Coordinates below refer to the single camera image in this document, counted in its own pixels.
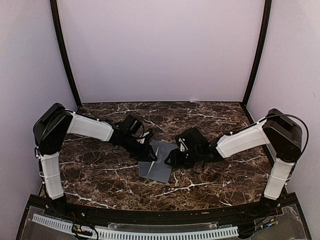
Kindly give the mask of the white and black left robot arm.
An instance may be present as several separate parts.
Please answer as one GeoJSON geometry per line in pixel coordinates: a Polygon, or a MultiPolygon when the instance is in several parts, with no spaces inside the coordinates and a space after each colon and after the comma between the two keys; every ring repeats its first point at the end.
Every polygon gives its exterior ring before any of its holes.
{"type": "Polygon", "coordinates": [[[60,171],[60,153],[67,135],[79,135],[126,150],[129,157],[139,162],[154,162],[156,153],[150,143],[153,130],[143,131],[137,136],[143,124],[129,114],[121,122],[102,121],[66,109],[61,103],[54,103],[34,124],[35,157],[40,162],[46,194],[53,200],[51,210],[60,218],[67,218],[70,206],[64,196],[60,171]]]}

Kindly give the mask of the grey paper envelope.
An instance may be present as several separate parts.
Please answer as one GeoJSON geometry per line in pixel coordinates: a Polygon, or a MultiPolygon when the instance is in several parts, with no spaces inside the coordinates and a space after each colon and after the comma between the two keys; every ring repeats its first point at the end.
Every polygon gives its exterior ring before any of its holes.
{"type": "Polygon", "coordinates": [[[172,172],[172,167],[165,164],[165,159],[169,156],[171,150],[177,146],[172,143],[152,140],[150,145],[154,150],[157,161],[153,162],[138,162],[138,175],[142,178],[153,180],[167,184],[172,172]]]}

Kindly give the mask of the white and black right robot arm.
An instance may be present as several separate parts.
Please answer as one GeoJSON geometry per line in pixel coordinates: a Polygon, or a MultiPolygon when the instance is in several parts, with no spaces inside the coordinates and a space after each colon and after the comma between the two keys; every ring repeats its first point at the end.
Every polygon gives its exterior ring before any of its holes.
{"type": "Polygon", "coordinates": [[[249,126],[212,141],[207,140],[198,128],[188,128],[175,136],[177,147],[170,151],[164,162],[174,168],[191,169],[199,162],[218,163],[251,149],[271,147],[275,154],[272,169],[262,201],[255,205],[255,213],[266,217],[274,210],[274,202],[292,177],[309,138],[308,126],[301,118],[273,108],[249,126]]]}

